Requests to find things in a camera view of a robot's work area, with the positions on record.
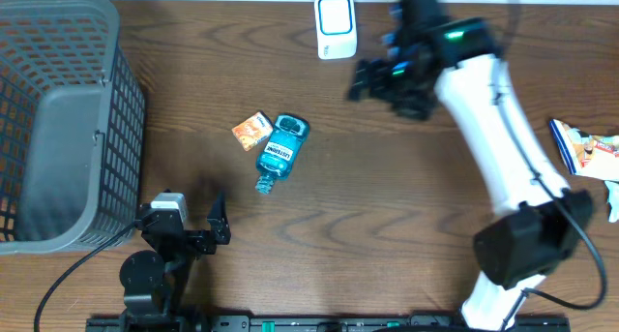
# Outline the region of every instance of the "mouthwash bottle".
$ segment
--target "mouthwash bottle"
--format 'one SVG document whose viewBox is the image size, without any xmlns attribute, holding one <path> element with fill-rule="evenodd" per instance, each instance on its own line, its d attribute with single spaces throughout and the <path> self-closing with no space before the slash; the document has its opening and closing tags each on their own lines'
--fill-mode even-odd
<svg viewBox="0 0 619 332">
<path fill-rule="evenodd" d="M 299 149 L 309 133 L 310 125 L 307 121 L 289 114 L 278 117 L 269 142 L 255 162 L 261 174 L 255 188 L 260 193 L 271 193 L 275 181 L 288 178 Z"/>
</svg>

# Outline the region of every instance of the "gray basket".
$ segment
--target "gray basket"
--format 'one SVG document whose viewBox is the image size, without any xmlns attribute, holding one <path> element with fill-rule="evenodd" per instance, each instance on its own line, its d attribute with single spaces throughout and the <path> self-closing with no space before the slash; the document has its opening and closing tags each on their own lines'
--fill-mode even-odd
<svg viewBox="0 0 619 332">
<path fill-rule="evenodd" d="M 118 30 L 107 0 L 0 0 L 0 255 L 133 221 L 145 107 Z"/>
</svg>

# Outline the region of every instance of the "small orange packet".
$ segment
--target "small orange packet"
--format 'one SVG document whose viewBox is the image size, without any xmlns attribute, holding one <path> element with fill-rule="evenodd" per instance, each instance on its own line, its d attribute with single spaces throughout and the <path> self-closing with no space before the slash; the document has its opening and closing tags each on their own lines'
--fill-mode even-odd
<svg viewBox="0 0 619 332">
<path fill-rule="evenodd" d="M 273 125 L 271 125 L 269 118 L 262 112 L 257 112 L 248 120 L 232 129 L 232 134 L 243 145 L 243 149 L 246 152 L 268 138 L 272 132 Z"/>
</svg>

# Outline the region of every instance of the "snack package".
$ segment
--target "snack package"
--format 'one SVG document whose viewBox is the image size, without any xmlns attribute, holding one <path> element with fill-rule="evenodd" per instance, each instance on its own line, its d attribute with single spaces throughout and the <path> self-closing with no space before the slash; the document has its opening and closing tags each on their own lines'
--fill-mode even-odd
<svg viewBox="0 0 619 332">
<path fill-rule="evenodd" d="M 258 143 L 268 138 L 273 132 L 271 121 L 262 112 L 257 112 L 248 120 L 232 129 L 232 134 L 239 140 L 243 149 L 249 151 Z"/>
<path fill-rule="evenodd" d="M 610 204 L 610 215 L 608 221 L 615 223 L 619 220 L 619 183 L 606 181 L 608 187 L 608 203 Z"/>
<path fill-rule="evenodd" d="M 593 136 L 552 120 L 550 129 L 571 174 L 619 182 L 619 136 Z"/>
</svg>

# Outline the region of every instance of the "wooden table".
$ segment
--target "wooden table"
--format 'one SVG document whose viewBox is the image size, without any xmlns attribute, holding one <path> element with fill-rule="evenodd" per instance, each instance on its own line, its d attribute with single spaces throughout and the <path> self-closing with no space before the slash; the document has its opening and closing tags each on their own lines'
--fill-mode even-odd
<svg viewBox="0 0 619 332">
<path fill-rule="evenodd" d="M 439 108 L 426 123 L 396 117 L 378 101 L 346 102 L 355 62 L 385 54 L 392 29 L 385 4 L 357 5 L 355 59 L 316 56 L 312 4 L 115 2 L 121 44 L 148 88 L 141 200 L 184 193 L 193 226 L 215 194 L 228 192 L 229 246 L 194 267 L 187 303 L 256 315 L 408 314 L 454 310 L 479 269 L 471 236 L 491 219 L 481 175 L 454 121 Z M 457 5 L 500 29 L 504 6 Z M 516 91 L 548 156 L 566 173 L 547 123 L 560 118 L 591 133 L 619 134 L 617 7 L 527 6 L 510 54 Z M 257 110 L 292 112 L 312 132 L 291 178 L 270 196 L 254 190 L 259 148 L 246 153 L 230 129 Z M 619 328 L 619 241 L 606 221 L 601 181 L 587 188 L 597 212 L 590 227 L 610 277 L 605 304 L 566 311 L 541 298 L 524 313 L 565 313 L 574 331 Z M 124 309 L 120 265 L 147 249 L 135 237 L 79 268 L 43 315 L 43 331 L 83 330 L 93 314 Z M 83 254 L 0 257 L 3 331 L 32 329 L 39 301 Z M 598 292 L 581 246 L 542 289 L 577 302 Z"/>
</svg>

